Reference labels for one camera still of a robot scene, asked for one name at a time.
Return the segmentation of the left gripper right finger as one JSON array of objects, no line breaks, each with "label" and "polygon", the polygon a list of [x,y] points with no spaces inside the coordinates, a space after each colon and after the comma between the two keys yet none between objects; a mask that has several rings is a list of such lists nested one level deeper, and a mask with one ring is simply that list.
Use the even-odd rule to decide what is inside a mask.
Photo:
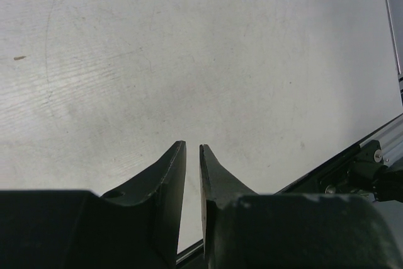
[{"label": "left gripper right finger", "polygon": [[381,214],[356,195],[258,195],[200,146],[209,268],[400,268]]}]

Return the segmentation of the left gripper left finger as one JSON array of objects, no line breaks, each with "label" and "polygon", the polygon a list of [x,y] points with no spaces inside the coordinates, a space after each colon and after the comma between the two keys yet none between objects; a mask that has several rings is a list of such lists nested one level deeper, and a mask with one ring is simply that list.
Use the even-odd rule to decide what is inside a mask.
[{"label": "left gripper left finger", "polygon": [[2,268],[174,268],[186,144],[101,196],[1,192]]}]

